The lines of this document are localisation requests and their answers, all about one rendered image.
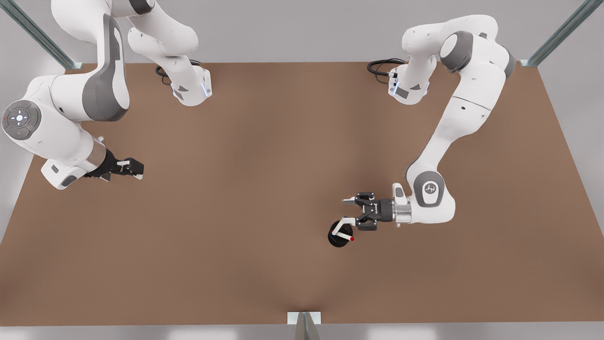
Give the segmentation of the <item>black round object red-tipped stick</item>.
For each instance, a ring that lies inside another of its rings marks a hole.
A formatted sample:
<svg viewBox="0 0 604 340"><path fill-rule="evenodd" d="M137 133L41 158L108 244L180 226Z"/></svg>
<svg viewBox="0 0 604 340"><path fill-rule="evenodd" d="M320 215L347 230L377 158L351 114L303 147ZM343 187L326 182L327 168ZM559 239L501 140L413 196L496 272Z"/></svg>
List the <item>black round object red-tipped stick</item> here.
<svg viewBox="0 0 604 340"><path fill-rule="evenodd" d="M330 226L330 230L328 231L328 241L330 243L330 245L334 246L334 247L343 247L345 245L347 245L349 242L354 241L354 237L334 237L334 235L332 235L332 227L335 225L335 222L332 224L332 226Z"/></svg>

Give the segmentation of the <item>silver frame post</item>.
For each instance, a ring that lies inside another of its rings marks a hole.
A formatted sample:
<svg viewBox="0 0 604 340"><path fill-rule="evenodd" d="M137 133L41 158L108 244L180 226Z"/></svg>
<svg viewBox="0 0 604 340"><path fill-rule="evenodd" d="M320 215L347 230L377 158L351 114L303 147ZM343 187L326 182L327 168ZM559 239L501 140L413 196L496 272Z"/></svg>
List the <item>silver frame post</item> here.
<svg viewBox="0 0 604 340"><path fill-rule="evenodd" d="M530 58L520 60L520 65L531 68L538 67L602 3L604 3L604 0L585 0Z"/></svg>
<svg viewBox="0 0 604 340"><path fill-rule="evenodd" d="M74 62L48 37L48 35L26 14L14 0L0 0L0 8L26 31L43 49L66 70L81 69L81 62Z"/></svg>
<svg viewBox="0 0 604 340"><path fill-rule="evenodd" d="M321 312L287 312L287 325L295 325L294 340L321 340L317 324Z"/></svg>

